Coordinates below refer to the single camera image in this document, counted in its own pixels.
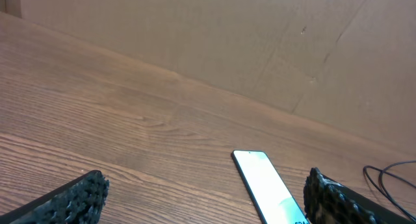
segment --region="beige wall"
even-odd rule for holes
[[[375,140],[416,143],[416,0],[21,0],[24,19]]]

